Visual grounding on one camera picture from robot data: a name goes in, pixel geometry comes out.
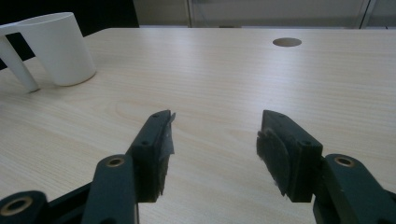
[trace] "white cup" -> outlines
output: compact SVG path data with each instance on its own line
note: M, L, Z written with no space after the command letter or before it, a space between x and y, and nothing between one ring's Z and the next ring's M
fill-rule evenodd
M29 91L38 90L38 86L5 37L17 32L56 85L76 85L95 74L91 54L73 13L55 13L1 25L0 58Z

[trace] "circular hole in table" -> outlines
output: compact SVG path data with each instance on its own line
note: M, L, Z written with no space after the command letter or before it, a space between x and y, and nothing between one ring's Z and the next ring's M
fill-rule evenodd
M273 41L273 44L279 47L296 47L303 43L300 39L292 37L283 37Z

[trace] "table surface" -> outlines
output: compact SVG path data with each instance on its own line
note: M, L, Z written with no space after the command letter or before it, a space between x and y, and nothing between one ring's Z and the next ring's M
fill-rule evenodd
M315 223L312 203L282 198L256 154L264 109L396 192L396 31L108 29L86 42L97 73L82 84L55 86L36 58L25 64L40 91L0 71L0 198L53 200L92 181L164 109L177 113L176 154L142 223Z

